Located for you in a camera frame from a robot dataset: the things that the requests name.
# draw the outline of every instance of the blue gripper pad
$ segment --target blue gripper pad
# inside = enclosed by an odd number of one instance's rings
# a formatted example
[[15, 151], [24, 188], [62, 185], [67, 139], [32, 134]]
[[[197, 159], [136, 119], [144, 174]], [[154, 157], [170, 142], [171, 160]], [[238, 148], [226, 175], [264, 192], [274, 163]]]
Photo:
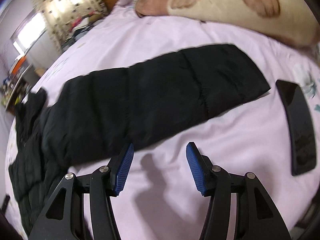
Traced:
[[130, 166], [133, 160], [134, 148], [133, 144], [130, 144], [124, 157], [122, 158], [122, 162], [116, 173], [116, 183], [114, 188], [114, 193], [118, 196], [121, 191], [123, 191], [125, 181], [127, 180], [128, 173], [130, 170]]
[[201, 195], [203, 196], [207, 191], [207, 188], [205, 186], [204, 172], [198, 159], [202, 158], [202, 156], [199, 151], [193, 150], [191, 143], [188, 143], [187, 145], [186, 155], [197, 190], [200, 191]]

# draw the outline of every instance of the pink bedsheet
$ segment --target pink bedsheet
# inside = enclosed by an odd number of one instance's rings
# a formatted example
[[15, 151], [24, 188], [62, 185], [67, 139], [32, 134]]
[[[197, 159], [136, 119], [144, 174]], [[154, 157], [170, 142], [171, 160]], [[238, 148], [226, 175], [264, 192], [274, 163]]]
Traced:
[[[64, 82], [76, 76], [127, 67], [160, 54], [215, 43], [232, 43], [247, 53], [265, 75], [271, 90], [258, 100], [135, 153], [124, 191], [112, 198], [123, 240], [199, 238], [209, 199], [196, 190], [186, 160], [186, 145], [190, 141], [194, 141], [214, 164], [230, 173], [254, 172], [289, 229], [303, 214], [318, 188], [319, 165], [304, 175], [291, 176], [288, 125], [275, 82], [277, 79], [296, 81], [304, 87], [319, 145], [320, 95], [316, 85], [320, 85], [320, 69], [298, 51], [264, 35], [232, 25], [202, 23], [183, 17], [140, 19], [132, 5], [116, 7], [55, 62], [34, 90], [45, 88], [52, 105]], [[12, 223], [23, 233], [7, 171], [16, 154], [13, 126], [6, 157], [6, 189], [12, 199], [9, 205]], [[72, 167], [70, 171], [80, 176], [107, 163], [108, 160], [103, 160]], [[234, 198], [232, 203], [230, 231], [235, 220]], [[90, 224], [88, 196], [85, 210]], [[233, 234], [230, 233], [228, 239], [233, 239]]]

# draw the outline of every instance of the metal screw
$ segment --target metal screw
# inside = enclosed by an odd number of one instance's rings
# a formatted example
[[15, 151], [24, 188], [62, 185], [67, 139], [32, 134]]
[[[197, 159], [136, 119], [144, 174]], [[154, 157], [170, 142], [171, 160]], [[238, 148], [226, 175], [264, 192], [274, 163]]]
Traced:
[[221, 167], [219, 167], [218, 165], [214, 165], [214, 166], [212, 166], [212, 170], [215, 172], [219, 172], [219, 171], [221, 171]]
[[108, 170], [109, 170], [108, 166], [102, 166], [99, 169], [100, 172], [107, 172]]
[[254, 178], [256, 177], [256, 175], [254, 175], [252, 172], [249, 172], [249, 173], [247, 174], [247, 177], [248, 177], [249, 179], [254, 179]]
[[72, 179], [73, 178], [73, 174], [72, 173], [68, 173], [66, 176], [64, 176], [66, 179]]

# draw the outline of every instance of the phone screen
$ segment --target phone screen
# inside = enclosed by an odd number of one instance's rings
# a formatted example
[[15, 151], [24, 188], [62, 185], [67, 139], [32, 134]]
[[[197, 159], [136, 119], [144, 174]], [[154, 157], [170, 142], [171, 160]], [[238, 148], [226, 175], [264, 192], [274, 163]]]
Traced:
[[308, 104], [298, 84], [277, 80], [276, 86], [289, 125], [292, 175], [303, 174], [316, 166], [316, 141]]

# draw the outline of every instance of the window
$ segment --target window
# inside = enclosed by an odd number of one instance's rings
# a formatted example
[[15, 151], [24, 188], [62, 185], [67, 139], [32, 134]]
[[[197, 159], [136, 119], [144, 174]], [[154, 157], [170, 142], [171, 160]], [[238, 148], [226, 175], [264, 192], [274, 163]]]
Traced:
[[45, 22], [42, 15], [33, 11], [15, 31], [11, 40], [21, 55], [24, 54], [44, 32]]

